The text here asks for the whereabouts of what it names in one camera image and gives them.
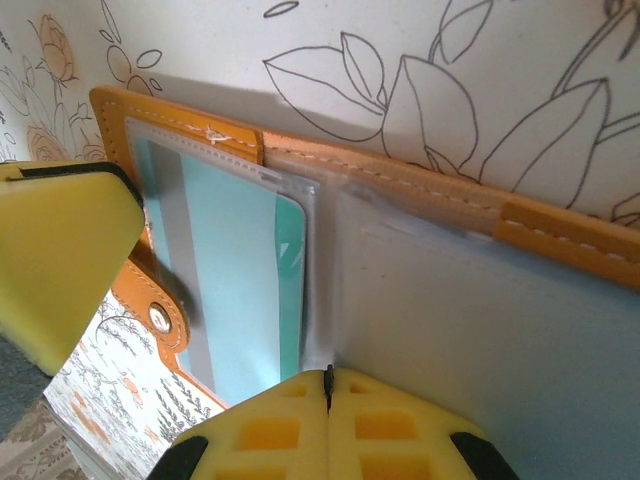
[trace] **black foam corner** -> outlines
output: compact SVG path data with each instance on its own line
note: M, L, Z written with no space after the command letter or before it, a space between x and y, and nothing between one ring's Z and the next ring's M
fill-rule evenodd
M468 432L452 434L451 441L478 480L519 480L491 442Z
M189 480L207 445L209 440L199 436L174 445L160 457L147 480Z

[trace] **leather strap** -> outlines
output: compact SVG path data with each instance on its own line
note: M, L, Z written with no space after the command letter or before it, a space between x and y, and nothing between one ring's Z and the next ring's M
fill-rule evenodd
M629 228L514 196L494 237L640 290L640 235Z
M153 334L163 363L175 371L178 366L175 355L187 348L190 338L189 323L180 306L131 259L122 267L112 291L122 306ZM166 314L168 329L159 329L157 321L154 324L152 307L154 312Z

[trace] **card holder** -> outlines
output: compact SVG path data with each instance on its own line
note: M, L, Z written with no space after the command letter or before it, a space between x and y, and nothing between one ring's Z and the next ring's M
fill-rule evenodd
M439 402L480 424L522 475L638 467L639 232L119 89L91 99L109 159L138 185L136 122L178 152L315 182L301 369L333 361ZM158 274L153 228L135 255Z

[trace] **card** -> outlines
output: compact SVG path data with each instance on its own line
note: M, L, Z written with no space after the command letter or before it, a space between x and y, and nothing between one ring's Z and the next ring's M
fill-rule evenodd
M181 366L229 405L295 375L303 209L177 148L144 136L133 146L162 279L191 325Z

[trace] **wallet flap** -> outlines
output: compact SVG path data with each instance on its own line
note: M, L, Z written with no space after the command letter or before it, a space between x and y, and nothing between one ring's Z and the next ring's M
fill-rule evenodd
M131 259L120 270L112 291L116 299L153 334L161 353L175 356L187 347L190 330L182 309Z

